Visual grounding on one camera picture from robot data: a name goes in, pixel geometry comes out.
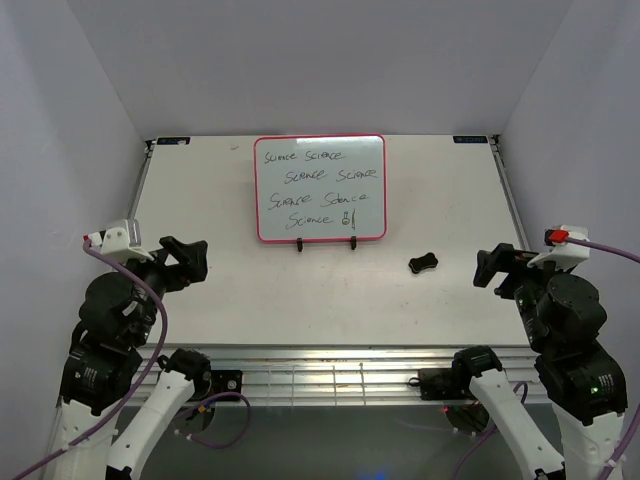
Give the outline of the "black whiteboard eraser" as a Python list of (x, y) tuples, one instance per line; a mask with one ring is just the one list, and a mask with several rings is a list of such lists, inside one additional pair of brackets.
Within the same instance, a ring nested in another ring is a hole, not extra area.
[(420, 257), (411, 258), (408, 262), (409, 270), (417, 275), (425, 270), (434, 269), (438, 266), (439, 260), (434, 253), (428, 252)]

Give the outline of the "pink framed whiteboard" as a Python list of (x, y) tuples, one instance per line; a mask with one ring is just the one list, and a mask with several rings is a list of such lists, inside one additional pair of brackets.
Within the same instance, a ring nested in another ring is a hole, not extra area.
[(264, 243), (373, 241), (387, 232), (386, 141), (378, 134), (263, 136), (253, 145)]

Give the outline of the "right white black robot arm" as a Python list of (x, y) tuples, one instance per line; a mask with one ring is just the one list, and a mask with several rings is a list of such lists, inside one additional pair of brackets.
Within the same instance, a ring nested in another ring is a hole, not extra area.
[(589, 243), (565, 230), (554, 231), (549, 243), (545, 253), (505, 243), (479, 251), (473, 284), (484, 288), (504, 274), (495, 293), (516, 304), (563, 449), (557, 451), (533, 421), (490, 347), (458, 352), (451, 382), (458, 394), (475, 397), (486, 409), (522, 478), (620, 479), (628, 444), (622, 434), (626, 380), (598, 341), (607, 320), (599, 292), (573, 272), (589, 259)]

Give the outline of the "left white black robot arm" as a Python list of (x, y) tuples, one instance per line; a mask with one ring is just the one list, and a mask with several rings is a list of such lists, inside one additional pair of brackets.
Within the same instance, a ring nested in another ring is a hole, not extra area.
[(122, 227), (86, 237), (86, 249), (112, 270), (94, 279), (79, 309), (61, 381), (61, 456), (49, 479), (137, 479), (171, 418), (212, 387), (210, 363), (176, 350), (144, 361), (140, 347), (154, 324), (168, 330), (165, 294), (201, 283), (206, 241), (160, 239), (148, 252)]

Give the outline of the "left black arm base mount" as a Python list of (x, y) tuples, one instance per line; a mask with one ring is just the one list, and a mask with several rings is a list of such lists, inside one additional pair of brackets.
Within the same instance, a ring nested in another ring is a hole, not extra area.
[(203, 375), (202, 399), (220, 395), (218, 402), (239, 402), (243, 386), (242, 370), (209, 370)]

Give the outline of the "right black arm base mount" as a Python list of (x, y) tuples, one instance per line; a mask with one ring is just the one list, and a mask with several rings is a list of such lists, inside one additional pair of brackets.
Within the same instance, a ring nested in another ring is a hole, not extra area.
[(474, 396), (452, 368), (423, 368), (411, 377), (408, 386), (419, 390), (424, 401), (471, 400)]

